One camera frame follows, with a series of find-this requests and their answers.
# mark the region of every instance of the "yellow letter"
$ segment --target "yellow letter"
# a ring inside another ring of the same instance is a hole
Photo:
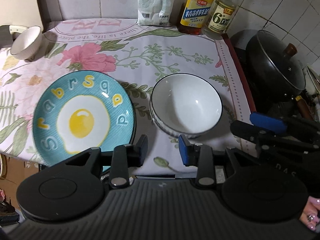
[[[85,87],[85,88],[92,88],[93,85],[94,85],[94,76],[92,75],[86,75],[84,77],[84,81],[82,82],[82,85]]]
[[[58,98],[61,99],[64,95],[64,91],[62,88],[51,89],[51,92]]]
[[[42,128],[42,129],[46,129],[46,130],[50,129],[50,125],[44,124],[44,118],[42,118],[42,117],[40,117],[38,119],[37,125],[38,125],[39,128]]]
[[[122,104],[122,96],[120,94],[114,94],[112,97],[113,107],[116,107],[118,105]]]

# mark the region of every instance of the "ribbed black surface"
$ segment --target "ribbed black surface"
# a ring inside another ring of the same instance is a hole
[[[112,190],[101,206],[79,220],[42,224],[27,220],[9,235],[23,240],[309,240],[315,235],[298,220],[258,224],[237,217],[212,191],[189,180],[136,179]]]

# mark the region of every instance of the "brown liquid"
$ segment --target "brown liquid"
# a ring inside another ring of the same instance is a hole
[[[177,21],[177,29],[178,29],[178,31],[181,32],[181,33],[186,33],[186,34],[200,35],[201,34],[201,28],[185,26],[185,25],[182,25],[180,23],[181,19],[182,19],[182,16],[183,16],[183,13],[184,13],[185,7],[186,7],[186,3],[183,3],[181,5],[181,9],[180,9],[179,16],[178,16],[178,21]]]

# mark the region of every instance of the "egg yolk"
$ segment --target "egg yolk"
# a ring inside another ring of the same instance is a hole
[[[71,133],[77,138],[86,137],[93,128],[94,118],[87,109],[75,111],[69,119]]]

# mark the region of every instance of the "tiled wall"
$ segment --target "tiled wall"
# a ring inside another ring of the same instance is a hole
[[[319,65],[320,0],[244,0],[228,28],[233,45],[245,49],[257,30],[265,29],[298,49],[297,57]]]
[[[175,22],[183,0],[175,0]],[[46,21],[79,18],[136,18],[137,0],[40,0]],[[245,49],[260,29],[298,48],[305,63],[319,65],[320,0],[240,0],[240,8],[227,31],[234,46]]]

